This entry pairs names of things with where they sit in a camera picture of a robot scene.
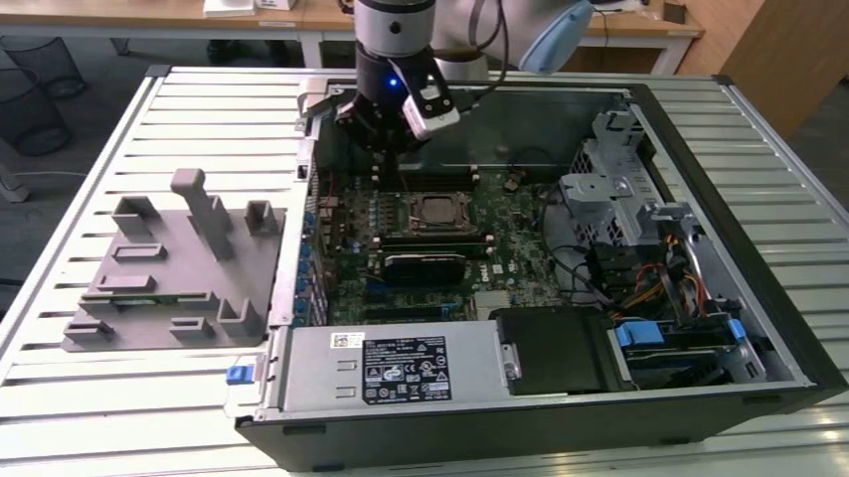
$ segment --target desk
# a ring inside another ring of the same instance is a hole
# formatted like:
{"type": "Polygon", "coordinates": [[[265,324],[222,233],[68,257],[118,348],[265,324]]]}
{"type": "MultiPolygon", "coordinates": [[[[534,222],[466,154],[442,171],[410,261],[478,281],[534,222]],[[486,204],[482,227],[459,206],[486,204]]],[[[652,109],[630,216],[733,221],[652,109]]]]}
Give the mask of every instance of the desk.
{"type": "MultiPolygon", "coordinates": [[[[354,22],[339,12],[335,0],[309,0],[302,21],[302,43],[309,68],[321,61],[322,41],[353,41],[354,22]]],[[[686,25],[653,20],[637,13],[608,14],[608,34],[601,17],[593,18],[581,40],[582,47],[649,48],[662,53],[652,70],[653,75],[673,75],[694,39],[702,36],[702,27],[689,21],[686,25]]]]}
{"type": "MultiPolygon", "coordinates": [[[[353,41],[353,21],[335,0],[301,0],[293,11],[204,18],[203,0],[3,0],[0,35],[60,37],[295,40],[307,68],[321,68],[321,42],[353,41]]],[[[593,19],[581,46],[662,50],[653,74],[672,75],[693,40],[696,23],[677,25],[637,14],[593,19]]]]}

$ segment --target black mesh trash can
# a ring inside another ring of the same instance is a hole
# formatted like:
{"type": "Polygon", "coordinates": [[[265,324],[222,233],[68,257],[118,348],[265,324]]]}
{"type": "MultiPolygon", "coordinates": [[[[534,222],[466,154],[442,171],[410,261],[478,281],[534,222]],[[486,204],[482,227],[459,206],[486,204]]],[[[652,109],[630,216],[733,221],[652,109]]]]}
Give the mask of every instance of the black mesh trash can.
{"type": "Polygon", "coordinates": [[[71,130],[32,70],[0,70],[0,138],[24,156],[42,156],[71,140],[71,130]]]}
{"type": "Polygon", "coordinates": [[[86,89],[86,81],[62,38],[0,37],[0,49],[15,65],[39,74],[42,88],[52,99],[71,97],[86,89]]]}

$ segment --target white box on desk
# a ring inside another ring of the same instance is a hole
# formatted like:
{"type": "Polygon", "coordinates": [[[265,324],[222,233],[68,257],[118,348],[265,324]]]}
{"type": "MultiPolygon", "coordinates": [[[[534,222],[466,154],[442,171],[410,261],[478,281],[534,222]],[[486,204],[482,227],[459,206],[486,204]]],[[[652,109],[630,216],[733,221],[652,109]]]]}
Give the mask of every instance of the white box on desk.
{"type": "Polygon", "coordinates": [[[271,8],[274,10],[293,10],[299,0],[257,0],[259,8],[271,8]]]}

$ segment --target motherboard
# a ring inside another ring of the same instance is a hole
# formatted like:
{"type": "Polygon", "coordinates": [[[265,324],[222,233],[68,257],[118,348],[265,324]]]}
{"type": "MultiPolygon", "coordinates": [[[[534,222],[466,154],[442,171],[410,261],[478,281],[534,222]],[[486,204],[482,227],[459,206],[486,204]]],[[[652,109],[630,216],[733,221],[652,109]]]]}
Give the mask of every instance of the motherboard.
{"type": "Polygon", "coordinates": [[[413,175],[397,182],[323,185],[329,324],[478,320],[562,304],[538,229],[546,185],[517,169],[477,170],[457,187],[437,181],[435,192],[413,175]]]}

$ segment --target sticker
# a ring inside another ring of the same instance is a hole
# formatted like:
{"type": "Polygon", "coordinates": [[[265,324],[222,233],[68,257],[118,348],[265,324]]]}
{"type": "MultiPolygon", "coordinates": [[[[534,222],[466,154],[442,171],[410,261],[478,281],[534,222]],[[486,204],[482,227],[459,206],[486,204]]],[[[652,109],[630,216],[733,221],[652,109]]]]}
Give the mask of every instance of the sticker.
{"type": "Polygon", "coordinates": [[[295,28],[295,22],[261,22],[261,27],[295,28]]]}
{"type": "Polygon", "coordinates": [[[365,333],[333,333],[330,335],[331,348],[362,348],[365,333]]]}
{"type": "Polygon", "coordinates": [[[361,344],[366,404],[451,399],[445,336],[369,340],[361,344]]]}

